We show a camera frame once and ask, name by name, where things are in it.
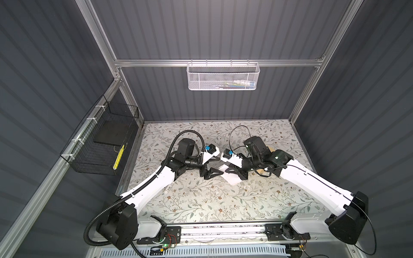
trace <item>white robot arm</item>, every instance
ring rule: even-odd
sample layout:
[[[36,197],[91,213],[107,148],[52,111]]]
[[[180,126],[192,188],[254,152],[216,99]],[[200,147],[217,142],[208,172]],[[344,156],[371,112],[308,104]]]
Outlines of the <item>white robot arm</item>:
[[[97,232],[119,250],[128,246],[134,239],[160,237],[162,225],[165,224],[162,220],[154,216],[138,216],[145,205],[186,170],[199,169],[199,175],[205,179],[223,173],[214,168],[207,168],[207,163],[219,155],[218,147],[210,144],[203,148],[201,153],[192,156],[195,146],[194,140],[182,139],[178,143],[178,150],[171,153],[168,160],[162,162],[165,164],[163,168],[159,166],[139,185],[120,195],[125,201],[122,205],[111,208],[108,211],[109,215],[103,216],[97,224]]]
[[[315,197],[328,209],[323,213],[290,213],[283,222],[284,237],[293,239],[297,234],[333,234],[347,244],[355,244],[367,221],[368,197],[361,192],[353,194],[313,173],[291,155],[276,150],[271,152],[262,139],[253,136],[246,141],[249,158],[226,149],[221,160],[226,162],[227,173],[248,179],[248,172],[264,169],[286,179]]]

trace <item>black cable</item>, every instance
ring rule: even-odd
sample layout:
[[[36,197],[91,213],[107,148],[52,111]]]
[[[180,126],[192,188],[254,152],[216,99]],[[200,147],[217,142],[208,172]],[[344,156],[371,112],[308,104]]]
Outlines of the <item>black cable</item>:
[[[236,151],[237,149],[239,149],[239,148],[241,148],[241,147],[245,147],[245,148],[247,149],[247,157],[246,157],[246,158],[248,158],[248,157],[249,157],[249,150],[248,150],[248,148],[247,148],[245,145],[241,145],[241,146],[236,147],[236,148],[234,149],[234,151]]]
[[[264,178],[269,178],[270,177],[270,175],[261,175],[260,173],[258,173],[257,172],[257,170],[254,170],[255,171],[255,173],[257,173],[257,175],[259,175],[260,177],[264,177]]]
[[[347,196],[345,196],[344,194],[340,193],[339,191],[337,191],[336,189],[332,188],[331,186],[327,185],[326,183],[324,183],[324,182],[321,181],[320,179],[316,178],[316,177],[313,176],[312,174],[308,173],[308,172],[305,171],[304,169],[301,169],[301,168],[296,167],[296,166],[294,166],[294,165],[282,165],[282,166],[279,166],[279,168],[281,168],[281,167],[286,167],[286,166],[295,167],[295,168],[297,168],[297,169],[299,169],[299,170],[307,173],[307,175],[312,176],[313,178],[317,179],[317,180],[320,181],[323,185],[327,186],[327,187],[330,188],[331,190],[335,191],[335,192],[338,193],[338,194],[341,194],[344,198],[346,198],[347,200],[349,200],[350,202],[352,202],[357,208],[359,208],[359,210],[361,210],[361,212],[363,212],[364,215],[366,216],[366,218],[368,219],[368,222],[370,223],[371,229],[372,229],[372,231],[373,231],[373,236],[374,236],[374,251],[373,251],[372,253],[367,253],[367,252],[363,251],[360,247],[358,247],[358,246],[356,246],[356,245],[354,245],[354,246],[355,246],[358,250],[362,251],[363,253],[365,253],[365,254],[367,254],[367,255],[374,255],[374,254],[376,253],[376,251],[377,251],[376,231],[374,230],[373,223],[371,222],[371,220],[370,220],[370,218],[368,217],[367,213],[365,213],[365,211],[363,211],[362,208],[360,208],[356,203],[354,203],[352,200],[350,200],[349,198],[347,198]]]
[[[205,148],[205,142],[204,139],[202,138],[202,136],[194,130],[185,130],[180,132],[178,135],[175,136],[174,140],[171,143],[171,146],[169,147],[168,153],[166,154],[166,158],[164,160],[164,162],[162,162],[161,167],[159,168],[158,172],[153,175],[146,183],[144,183],[141,187],[139,187],[138,189],[136,189],[135,191],[133,191],[130,195],[123,197],[122,199],[117,200],[116,202],[114,202],[112,205],[110,205],[109,207],[107,207],[106,209],[104,209],[103,211],[101,211],[99,214],[97,214],[87,225],[85,228],[85,231],[83,232],[83,240],[85,241],[85,243],[87,243],[90,246],[106,246],[111,244],[111,242],[109,241],[103,241],[103,242],[96,242],[90,239],[89,237],[89,232],[90,229],[92,228],[93,224],[97,221],[97,219],[102,216],[105,212],[111,210],[113,207],[118,206],[121,203],[124,203],[125,201],[129,200],[130,198],[132,198],[132,196],[135,196],[137,193],[139,193],[140,191],[142,191],[142,189],[144,189],[145,187],[147,187],[153,180],[155,180],[155,178],[157,178],[157,176],[162,172],[162,170],[164,169],[166,163],[169,160],[169,157],[171,155],[173,146],[175,145],[176,140],[179,138],[179,136],[181,136],[184,133],[194,133],[196,134],[200,139],[201,139],[201,143],[202,143],[202,150]]]
[[[228,143],[229,143],[229,145],[230,145],[230,150],[231,150],[232,152],[234,152],[234,151],[233,151],[232,148],[231,148],[231,134],[232,134],[232,132],[233,132],[235,129],[237,129],[238,127],[245,127],[245,128],[248,130],[249,137],[251,138],[251,133],[250,133],[248,127],[246,127],[245,125],[239,125],[239,126],[235,127],[235,128],[230,132],[230,135],[228,136]]]
[[[250,133],[248,127],[246,127],[245,125],[236,126],[236,127],[230,132],[230,135],[228,136],[228,144],[230,145],[230,150],[231,150],[232,152],[234,152],[234,151],[233,151],[232,148],[231,148],[231,134],[232,134],[232,132],[233,132],[235,129],[237,129],[238,127],[245,127],[245,128],[248,130],[249,138],[251,139],[251,133]],[[252,156],[252,151],[250,151],[247,146],[245,146],[245,148],[247,149],[248,154],[251,155],[252,165],[255,166],[254,157]]]
[[[303,249],[303,252],[308,256],[308,257],[305,257],[305,258],[313,258],[313,257],[317,257],[317,256],[325,256],[325,257],[327,257],[327,258],[330,258],[330,257],[328,257],[328,256],[325,255],[325,254],[317,254],[317,255],[309,256],[309,254],[306,252],[305,249]]]
[[[138,251],[138,249],[136,248],[136,246],[133,242],[131,242],[131,246],[141,258],[146,258],[143,254],[140,253],[140,251]]]

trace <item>white mesh panel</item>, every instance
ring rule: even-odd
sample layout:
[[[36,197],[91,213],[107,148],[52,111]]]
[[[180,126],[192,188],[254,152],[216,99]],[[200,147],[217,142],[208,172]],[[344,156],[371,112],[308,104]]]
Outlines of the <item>white mesh panel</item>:
[[[188,63],[190,90],[255,90],[259,66],[192,66]]]

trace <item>floral tablecloth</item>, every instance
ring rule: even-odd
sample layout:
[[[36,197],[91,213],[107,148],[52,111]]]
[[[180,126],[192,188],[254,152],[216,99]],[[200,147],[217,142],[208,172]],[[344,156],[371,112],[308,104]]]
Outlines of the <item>floral tablecloth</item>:
[[[180,131],[195,130],[203,136],[206,144],[213,143],[224,150],[229,147],[229,133],[238,125],[246,125],[252,136],[260,136],[273,149],[287,151],[311,169],[288,120],[150,123],[145,129],[129,189],[155,171]],[[194,139],[201,147],[196,135],[188,133],[181,136],[184,137]],[[231,136],[232,149],[242,145],[248,137],[245,128],[237,128]],[[245,148],[238,151],[246,154]],[[217,167],[222,162],[210,164]],[[325,208],[304,190],[274,175],[263,178],[250,173],[248,180],[231,186],[221,176],[204,180],[197,170],[189,170],[174,182],[168,192],[161,192],[149,201],[141,215],[152,214],[166,223],[182,223],[283,219],[291,211],[314,213],[325,211]]]

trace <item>yellow label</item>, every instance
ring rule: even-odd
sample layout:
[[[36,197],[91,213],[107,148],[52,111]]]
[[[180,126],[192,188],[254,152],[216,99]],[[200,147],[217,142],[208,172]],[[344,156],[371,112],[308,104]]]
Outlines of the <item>yellow label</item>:
[[[119,162],[121,162],[121,157],[124,149],[125,145],[122,145],[122,148],[119,150],[118,157],[116,158],[115,164],[113,165],[113,170],[116,170],[118,168]]]

